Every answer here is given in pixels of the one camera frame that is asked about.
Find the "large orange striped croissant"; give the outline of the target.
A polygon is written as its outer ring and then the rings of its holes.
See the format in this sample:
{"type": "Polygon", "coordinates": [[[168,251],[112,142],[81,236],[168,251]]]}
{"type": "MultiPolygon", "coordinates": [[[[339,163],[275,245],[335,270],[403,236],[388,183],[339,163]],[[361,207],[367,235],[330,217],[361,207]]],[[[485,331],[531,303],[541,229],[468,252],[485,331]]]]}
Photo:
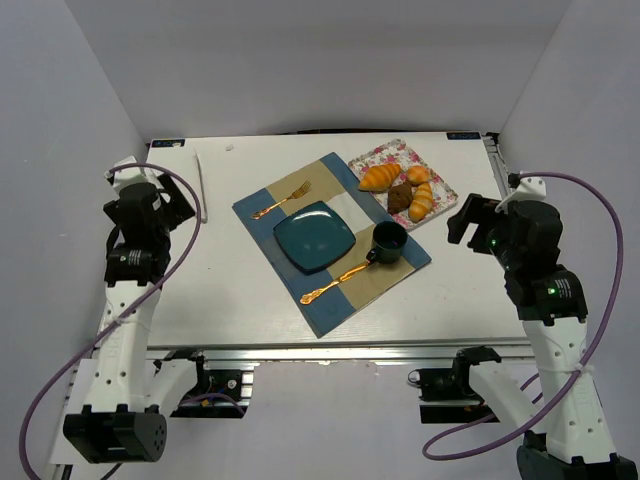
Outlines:
{"type": "Polygon", "coordinates": [[[401,172],[401,166],[395,163],[373,166],[365,173],[358,189],[366,192],[384,192],[393,185],[401,172]]]}

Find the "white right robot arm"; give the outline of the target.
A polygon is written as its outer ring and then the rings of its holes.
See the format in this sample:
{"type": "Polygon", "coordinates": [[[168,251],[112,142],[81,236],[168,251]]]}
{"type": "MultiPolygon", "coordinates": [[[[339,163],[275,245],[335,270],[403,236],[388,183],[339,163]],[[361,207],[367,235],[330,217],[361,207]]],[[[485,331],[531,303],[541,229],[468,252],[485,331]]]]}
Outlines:
{"type": "Polygon", "coordinates": [[[471,194],[448,222],[457,244],[476,225],[470,249],[496,258],[505,289],[534,353],[544,405],[529,404],[506,384],[496,360],[472,363],[468,380],[504,422],[519,425],[537,413],[516,453],[524,479],[636,479],[635,463],[613,444],[587,352],[588,309],[577,276],[558,262],[563,225],[558,211],[536,200],[498,201],[471,194]]]}

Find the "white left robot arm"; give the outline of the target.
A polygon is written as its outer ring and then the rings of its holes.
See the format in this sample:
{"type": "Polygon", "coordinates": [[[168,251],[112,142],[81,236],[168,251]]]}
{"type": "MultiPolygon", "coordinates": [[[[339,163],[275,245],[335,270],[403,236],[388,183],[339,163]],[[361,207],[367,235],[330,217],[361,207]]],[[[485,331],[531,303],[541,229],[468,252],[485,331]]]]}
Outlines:
{"type": "Polygon", "coordinates": [[[148,340],[163,284],[181,264],[170,257],[170,234],[200,210],[167,171],[134,159],[106,178],[117,197],[103,207],[114,229],[97,366],[80,412],[64,418],[63,435],[91,464],[156,462],[166,447],[167,419],[198,374],[193,362],[172,360],[149,378],[148,340]]]}

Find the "blue label sticker left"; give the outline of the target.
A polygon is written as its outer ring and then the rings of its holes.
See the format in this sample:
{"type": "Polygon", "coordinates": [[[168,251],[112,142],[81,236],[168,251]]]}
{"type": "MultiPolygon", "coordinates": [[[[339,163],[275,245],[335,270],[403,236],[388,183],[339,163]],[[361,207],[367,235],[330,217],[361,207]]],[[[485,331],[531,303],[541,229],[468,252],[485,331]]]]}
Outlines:
{"type": "Polygon", "coordinates": [[[155,139],[151,142],[151,148],[182,148],[185,145],[185,139],[155,139]]]}

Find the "blue label sticker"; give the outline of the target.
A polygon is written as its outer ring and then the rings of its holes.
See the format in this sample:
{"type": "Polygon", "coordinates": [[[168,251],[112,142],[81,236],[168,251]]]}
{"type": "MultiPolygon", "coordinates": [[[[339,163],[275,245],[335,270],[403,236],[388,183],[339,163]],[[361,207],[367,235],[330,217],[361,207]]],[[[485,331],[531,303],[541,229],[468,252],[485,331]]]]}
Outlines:
{"type": "Polygon", "coordinates": [[[182,148],[185,145],[185,139],[155,139],[151,142],[151,148],[182,148]]]}
{"type": "Polygon", "coordinates": [[[472,131],[447,132],[446,137],[450,141],[467,141],[467,140],[482,139],[482,136],[479,132],[472,132],[472,131]]]}

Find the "small orange striped croissant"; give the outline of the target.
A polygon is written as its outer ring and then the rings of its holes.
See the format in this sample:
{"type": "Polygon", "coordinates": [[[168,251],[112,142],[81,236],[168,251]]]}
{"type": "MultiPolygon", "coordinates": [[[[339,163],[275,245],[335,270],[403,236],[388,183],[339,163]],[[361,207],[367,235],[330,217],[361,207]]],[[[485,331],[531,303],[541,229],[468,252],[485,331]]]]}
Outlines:
{"type": "Polygon", "coordinates": [[[433,210],[433,191],[428,182],[420,184],[409,206],[409,218],[413,223],[422,221],[433,210]]]}

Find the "chocolate croissant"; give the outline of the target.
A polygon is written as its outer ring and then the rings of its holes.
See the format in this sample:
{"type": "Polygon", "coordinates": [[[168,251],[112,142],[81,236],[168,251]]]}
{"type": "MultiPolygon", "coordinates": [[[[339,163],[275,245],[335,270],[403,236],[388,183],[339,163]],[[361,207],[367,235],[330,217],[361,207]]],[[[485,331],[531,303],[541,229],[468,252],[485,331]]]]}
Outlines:
{"type": "Polygon", "coordinates": [[[387,212],[396,215],[407,210],[413,201],[412,185],[405,181],[400,185],[393,186],[388,191],[387,212]]]}

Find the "dark green mug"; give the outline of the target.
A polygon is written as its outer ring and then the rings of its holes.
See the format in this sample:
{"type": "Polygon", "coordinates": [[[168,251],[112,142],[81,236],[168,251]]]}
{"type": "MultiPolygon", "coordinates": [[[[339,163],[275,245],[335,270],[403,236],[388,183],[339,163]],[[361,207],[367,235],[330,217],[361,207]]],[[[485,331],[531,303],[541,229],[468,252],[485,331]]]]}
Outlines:
{"type": "Polygon", "coordinates": [[[369,264],[393,264],[403,253],[408,241],[406,230],[394,221],[377,224],[372,233],[371,249],[366,255],[369,264]]]}

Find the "blue label sticker right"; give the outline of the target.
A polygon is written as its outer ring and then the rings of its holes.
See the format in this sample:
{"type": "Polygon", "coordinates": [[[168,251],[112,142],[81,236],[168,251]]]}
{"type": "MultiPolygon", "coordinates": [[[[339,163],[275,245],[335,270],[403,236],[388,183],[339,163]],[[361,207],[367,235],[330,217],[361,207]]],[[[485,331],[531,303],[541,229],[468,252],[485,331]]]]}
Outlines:
{"type": "Polygon", "coordinates": [[[479,132],[472,132],[472,131],[447,132],[446,137],[450,141],[467,141],[467,140],[482,139],[482,136],[479,132]]]}

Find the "gold fork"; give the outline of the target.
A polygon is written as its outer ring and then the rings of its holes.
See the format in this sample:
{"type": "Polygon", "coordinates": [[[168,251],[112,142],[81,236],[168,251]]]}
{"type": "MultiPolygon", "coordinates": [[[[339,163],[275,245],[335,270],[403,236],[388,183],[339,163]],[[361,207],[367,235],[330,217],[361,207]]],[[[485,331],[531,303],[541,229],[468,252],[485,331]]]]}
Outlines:
{"type": "Polygon", "coordinates": [[[311,189],[311,182],[310,181],[305,181],[299,188],[297,188],[295,191],[293,191],[288,197],[276,202],[275,204],[266,207],[260,211],[257,211],[255,213],[253,213],[251,215],[251,218],[254,220],[259,220],[262,217],[264,217],[265,215],[267,215],[268,213],[270,213],[272,210],[280,207],[282,204],[290,201],[290,200],[294,200],[294,199],[299,199],[301,197],[303,197],[309,190],[311,189]]]}

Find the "teal square plate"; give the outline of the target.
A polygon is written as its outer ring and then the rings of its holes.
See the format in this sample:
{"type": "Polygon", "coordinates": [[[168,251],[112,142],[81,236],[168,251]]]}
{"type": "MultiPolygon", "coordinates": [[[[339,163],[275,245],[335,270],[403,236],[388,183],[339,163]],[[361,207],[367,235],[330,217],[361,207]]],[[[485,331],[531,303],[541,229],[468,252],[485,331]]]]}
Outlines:
{"type": "Polygon", "coordinates": [[[323,201],[289,215],[274,227],[273,233],[285,257],[307,275],[331,266],[356,243],[347,223],[323,201]]]}

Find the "gold spoon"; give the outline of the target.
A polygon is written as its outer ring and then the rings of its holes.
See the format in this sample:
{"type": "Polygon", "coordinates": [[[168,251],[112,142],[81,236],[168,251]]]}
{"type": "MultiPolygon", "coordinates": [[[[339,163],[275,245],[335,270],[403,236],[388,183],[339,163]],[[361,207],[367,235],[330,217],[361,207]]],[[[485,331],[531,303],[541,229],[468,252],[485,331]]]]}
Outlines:
{"type": "Polygon", "coordinates": [[[320,297],[321,295],[323,295],[326,291],[348,281],[349,279],[351,279],[352,277],[354,277],[356,274],[358,274],[361,271],[366,270],[369,266],[371,265],[371,263],[369,261],[365,261],[359,265],[356,265],[355,267],[351,268],[350,270],[346,271],[345,273],[343,273],[341,276],[339,276],[338,278],[332,280],[329,284],[317,288],[309,293],[306,293],[304,295],[301,296],[299,302],[302,305],[309,305],[312,302],[314,302],[318,297],[320,297]]]}

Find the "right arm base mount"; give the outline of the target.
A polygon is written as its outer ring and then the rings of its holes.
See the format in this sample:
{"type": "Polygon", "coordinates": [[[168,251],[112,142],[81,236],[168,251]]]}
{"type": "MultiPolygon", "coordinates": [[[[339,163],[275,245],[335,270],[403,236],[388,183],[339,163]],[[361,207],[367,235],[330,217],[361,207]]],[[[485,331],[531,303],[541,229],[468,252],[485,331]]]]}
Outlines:
{"type": "Polygon", "coordinates": [[[500,364],[502,357],[491,347],[469,347],[459,350],[448,368],[410,371],[407,382],[420,391],[421,423],[468,424],[484,417],[489,423],[498,423],[493,411],[469,384],[471,367],[486,362],[500,364]]]}

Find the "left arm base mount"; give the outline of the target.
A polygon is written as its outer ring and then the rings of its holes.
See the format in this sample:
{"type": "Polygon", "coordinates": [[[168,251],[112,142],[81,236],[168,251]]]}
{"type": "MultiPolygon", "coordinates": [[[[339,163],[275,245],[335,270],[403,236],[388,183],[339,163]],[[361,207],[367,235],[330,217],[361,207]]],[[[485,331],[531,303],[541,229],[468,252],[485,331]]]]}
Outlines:
{"type": "Polygon", "coordinates": [[[219,366],[193,349],[170,352],[164,360],[189,360],[196,367],[196,385],[184,395],[172,417],[240,419],[247,411],[252,395],[252,367],[219,366]]]}

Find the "aluminium table frame rail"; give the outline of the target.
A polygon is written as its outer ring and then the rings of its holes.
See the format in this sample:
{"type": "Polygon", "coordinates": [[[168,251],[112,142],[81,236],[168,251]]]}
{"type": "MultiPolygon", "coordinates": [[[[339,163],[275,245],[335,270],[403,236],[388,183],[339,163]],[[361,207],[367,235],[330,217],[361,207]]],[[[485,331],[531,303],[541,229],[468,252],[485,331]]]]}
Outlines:
{"type": "Polygon", "coordinates": [[[164,359],[176,351],[202,353],[214,363],[258,364],[263,362],[365,361],[380,364],[434,363],[448,365],[456,353],[467,347],[488,346],[505,362],[531,362],[529,342],[522,339],[391,341],[391,342],[315,342],[254,345],[152,346],[148,360],[164,359]]]}

